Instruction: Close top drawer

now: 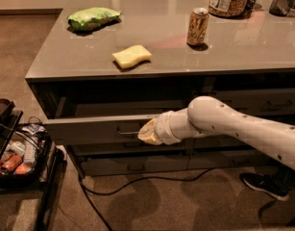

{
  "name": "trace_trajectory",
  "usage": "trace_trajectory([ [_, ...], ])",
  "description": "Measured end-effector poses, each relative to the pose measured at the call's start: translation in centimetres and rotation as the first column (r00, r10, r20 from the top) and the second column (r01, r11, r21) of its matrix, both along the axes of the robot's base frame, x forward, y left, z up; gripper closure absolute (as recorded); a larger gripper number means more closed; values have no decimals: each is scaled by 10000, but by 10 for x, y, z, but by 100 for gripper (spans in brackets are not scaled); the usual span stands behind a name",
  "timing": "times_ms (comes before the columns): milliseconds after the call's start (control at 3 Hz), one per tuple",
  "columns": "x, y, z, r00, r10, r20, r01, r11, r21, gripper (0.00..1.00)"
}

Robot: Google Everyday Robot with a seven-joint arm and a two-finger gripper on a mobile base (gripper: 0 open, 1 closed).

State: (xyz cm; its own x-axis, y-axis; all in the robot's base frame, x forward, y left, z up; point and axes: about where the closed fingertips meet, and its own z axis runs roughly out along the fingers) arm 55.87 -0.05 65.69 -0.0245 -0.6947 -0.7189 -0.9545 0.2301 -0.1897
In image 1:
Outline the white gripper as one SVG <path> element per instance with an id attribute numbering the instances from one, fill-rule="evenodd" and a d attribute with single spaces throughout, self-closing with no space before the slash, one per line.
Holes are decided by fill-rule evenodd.
<path id="1" fill-rule="evenodd" d="M 158 118 L 148 121 L 138 132 L 137 137 L 148 144 L 171 145 L 181 140 L 176 138 L 170 129 L 170 118 L 173 112 L 161 114 Z"/>

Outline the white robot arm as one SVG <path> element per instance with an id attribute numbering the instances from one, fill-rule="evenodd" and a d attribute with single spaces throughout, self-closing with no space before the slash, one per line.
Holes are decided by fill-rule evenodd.
<path id="1" fill-rule="evenodd" d="M 199 96 L 187 108 L 148 121 L 138 138 L 152 145 L 227 135 L 295 170 L 295 125 L 240 113 L 223 102 Z"/>

